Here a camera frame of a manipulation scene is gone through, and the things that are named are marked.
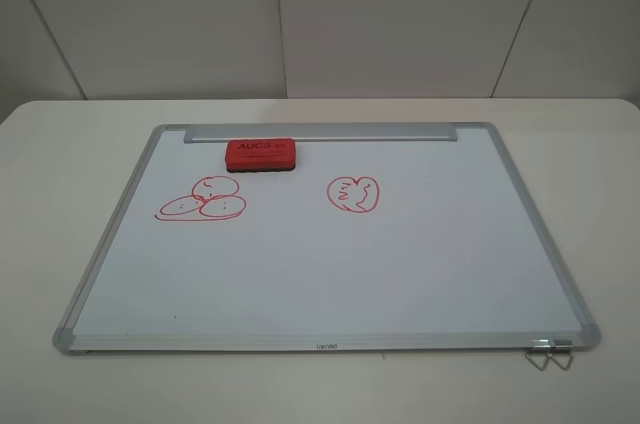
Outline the red whiteboard eraser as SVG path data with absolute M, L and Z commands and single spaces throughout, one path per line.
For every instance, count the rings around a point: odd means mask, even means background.
M 230 173 L 292 171 L 296 167 L 296 143 L 291 138 L 230 140 L 225 165 Z

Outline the white aluminium-framed whiteboard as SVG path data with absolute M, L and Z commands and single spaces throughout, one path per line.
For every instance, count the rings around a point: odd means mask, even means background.
M 292 171 L 227 143 L 291 138 Z M 156 127 L 53 335 L 63 353 L 525 350 L 601 338 L 497 128 Z

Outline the left metal binder clip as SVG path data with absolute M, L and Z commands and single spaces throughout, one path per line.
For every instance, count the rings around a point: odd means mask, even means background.
M 545 371 L 551 360 L 550 349 L 551 342 L 549 340 L 533 340 L 530 349 L 525 353 L 525 357 L 537 370 Z

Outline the metal binder clip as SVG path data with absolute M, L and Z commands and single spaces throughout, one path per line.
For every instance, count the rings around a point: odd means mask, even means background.
M 547 356 L 558 368 L 569 371 L 574 361 L 573 343 L 569 339 L 556 339 L 549 343 Z
M 551 360 L 550 349 L 551 342 L 549 340 L 533 340 L 530 349 L 525 353 L 525 357 L 537 370 L 545 371 Z

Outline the right metal binder clip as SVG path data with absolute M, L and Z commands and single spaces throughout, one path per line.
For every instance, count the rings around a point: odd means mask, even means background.
M 549 343 L 547 356 L 558 368 L 569 371 L 574 361 L 573 343 L 569 339 L 556 339 Z

